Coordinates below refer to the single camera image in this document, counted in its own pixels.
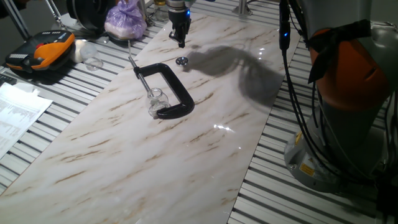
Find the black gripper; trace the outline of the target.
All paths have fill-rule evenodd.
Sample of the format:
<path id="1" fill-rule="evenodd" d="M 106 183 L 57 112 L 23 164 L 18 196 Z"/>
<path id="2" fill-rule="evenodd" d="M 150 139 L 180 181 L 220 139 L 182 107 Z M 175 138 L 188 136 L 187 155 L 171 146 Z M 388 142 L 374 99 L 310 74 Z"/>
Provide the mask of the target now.
<path id="1" fill-rule="evenodd" d="M 180 10 L 169 9 L 169 19 L 172 22 L 172 29 L 169 38 L 178 44 L 178 47 L 185 47 L 185 40 L 190 28 L 191 18 L 189 8 Z"/>

